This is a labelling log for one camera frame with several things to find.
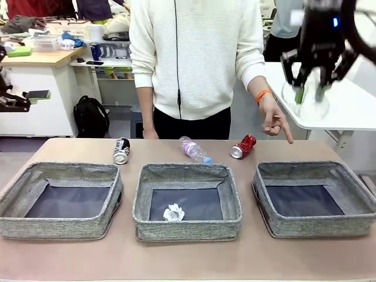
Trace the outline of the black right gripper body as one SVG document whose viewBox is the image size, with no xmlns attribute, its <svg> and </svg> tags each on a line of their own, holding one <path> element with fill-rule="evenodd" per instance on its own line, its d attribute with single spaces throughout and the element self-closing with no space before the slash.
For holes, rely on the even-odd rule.
<svg viewBox="0 0 376 282">
<path fill-rule="evenodd" d="M 335 64 L 344 51 L 341 1 L 305 1 L 299 54 L 306 66 Z"/>
</svg>

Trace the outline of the person's left hand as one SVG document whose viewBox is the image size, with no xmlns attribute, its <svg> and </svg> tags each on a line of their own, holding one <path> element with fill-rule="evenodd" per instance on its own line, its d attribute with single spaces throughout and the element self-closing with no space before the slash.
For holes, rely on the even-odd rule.
<svg viewBox="0 0 376 282">
<path fill-rule="evenodd" d="M 267 92 L 262 96 L 258 105 L 265 114 L 263 132 L 269 136 L 277 136 L 283 131 L 289 144 L 293 144 L 294 139 L 287 118 L 274 100 L 274 96 Z"/>
</svg>

